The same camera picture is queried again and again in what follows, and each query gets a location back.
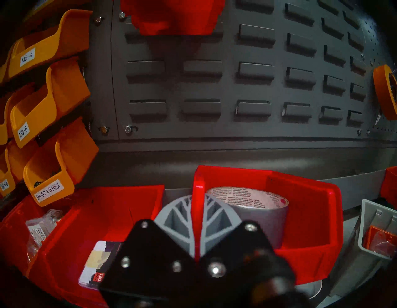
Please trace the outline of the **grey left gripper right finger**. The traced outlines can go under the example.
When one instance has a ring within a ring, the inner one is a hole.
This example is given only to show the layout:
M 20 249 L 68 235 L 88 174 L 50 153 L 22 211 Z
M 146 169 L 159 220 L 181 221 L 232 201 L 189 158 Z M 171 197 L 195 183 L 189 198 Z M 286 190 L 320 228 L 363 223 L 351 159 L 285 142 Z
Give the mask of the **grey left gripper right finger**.
M 231 205 L 203 198 L 198 232 L 198 279 L 202 287 L 295 287 L 295 274 L 277 256 L 260 225 L 241 220 Z

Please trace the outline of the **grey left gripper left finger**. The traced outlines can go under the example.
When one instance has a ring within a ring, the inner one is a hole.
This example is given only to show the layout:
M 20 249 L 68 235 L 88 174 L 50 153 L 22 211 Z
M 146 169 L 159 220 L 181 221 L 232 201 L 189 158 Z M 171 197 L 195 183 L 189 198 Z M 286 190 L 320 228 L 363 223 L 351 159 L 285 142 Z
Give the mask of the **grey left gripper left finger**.
M 196 286 L 191 195 L 135 223 L 105 274 L 105 300 L 169 300 Z

